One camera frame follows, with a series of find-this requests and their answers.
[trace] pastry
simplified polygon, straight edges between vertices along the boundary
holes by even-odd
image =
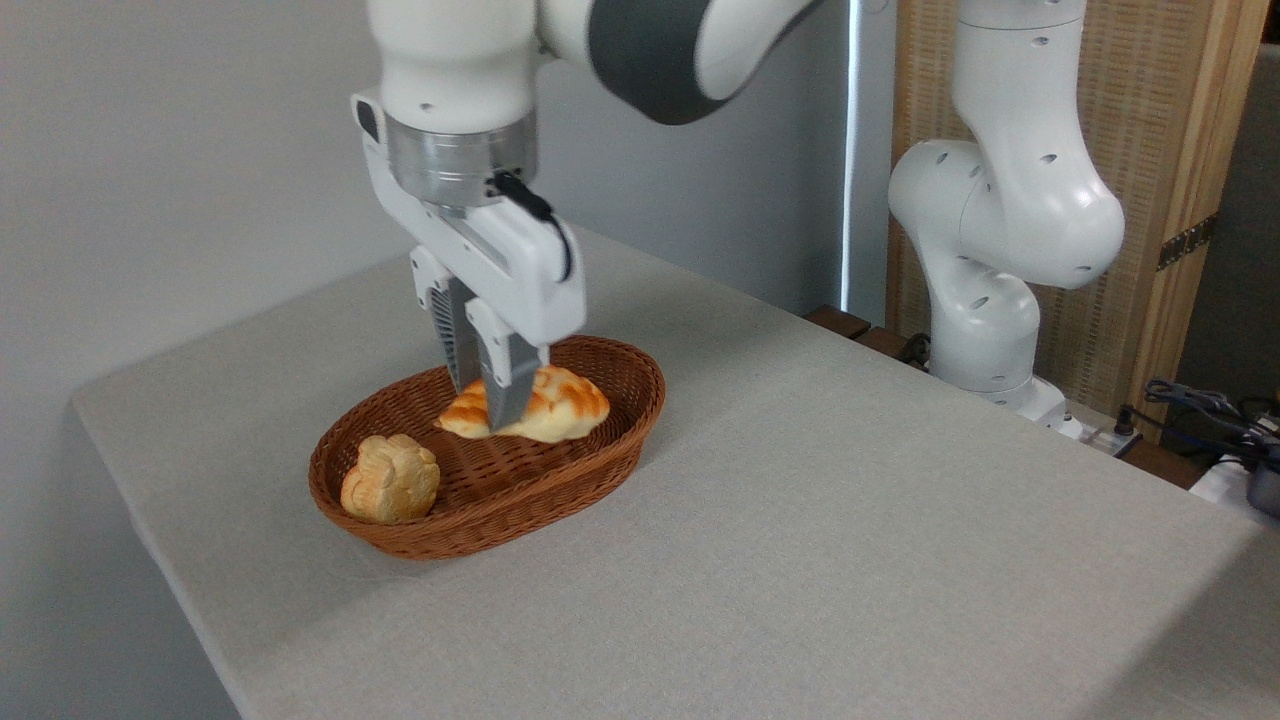
[[[586,437],[608,416],[609,401],[591,380],[547,365],[538,369],[534,395],[516,423],[497,433],[489,430],[484,380],[475,380],[440,415],[435,427],[470,439],[499,434],[554,443]]]
[[[362,520],[398,523],[426,515],[440,487],[435,455],[408,436],[366,437],[342,480],[342,507]]]

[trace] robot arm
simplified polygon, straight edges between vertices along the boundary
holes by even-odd
[[[650,119],[685,124],[731,100],[817,0],[543,0],[552,51]]]
[[[572,232],[526,187],[538,170],[534,74],[590,69],[654,120],[727,102],[813,0],[369,0],[383,58],[357,94],[379,201],[419,242],[454,386],[483,378],[489,424],[520,419],[548,347],[585,322]]]
[[[931,372],[1057,429],[1065,400],[1032,374],[1039,307],[1023,281],[1078,288],[1124,237],[1076,110],[1084,5],[960,0],[952,100],[978,142],[922,142],[890,181],[929,287]]]

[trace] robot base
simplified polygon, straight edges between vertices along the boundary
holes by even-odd
[[[1068,414],[1062,391],[1034,375],[1014,389],[975,395],[996,405],[1007,406],[1037,425],[1057,430],[1073,439],[1079,439],[1084,429],[1079,420]]]

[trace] wicker basket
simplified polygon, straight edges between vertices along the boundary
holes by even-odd
[[[311,497],[338,527],[378,550],[413,560],[471,555],[509,542],[599,501],[631,474],[658,419],[666,382],[652,357],[622,342],[576,336],[552,347],[552,363],[596,384],[609,418],[582,439],[463,439],[433,428],[453,401],[443,366],[393,383],[352,407],[311,455]],[[380,525],[339,502],[356,448],[372,434],[404,433],[435,454],[440,489],[421,519]]]

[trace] metal hinge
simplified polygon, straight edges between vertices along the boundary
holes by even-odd
[[[1194,227],[1183,231],[1178,237],[1165,241],[1160,246],[1160,265],[1156,270],[1164,270],[1183,258],[1190,255],[1197,247],[1207,245],[1213,238],[1213,227],[1217,224],[1217,213],[1204,218]]]

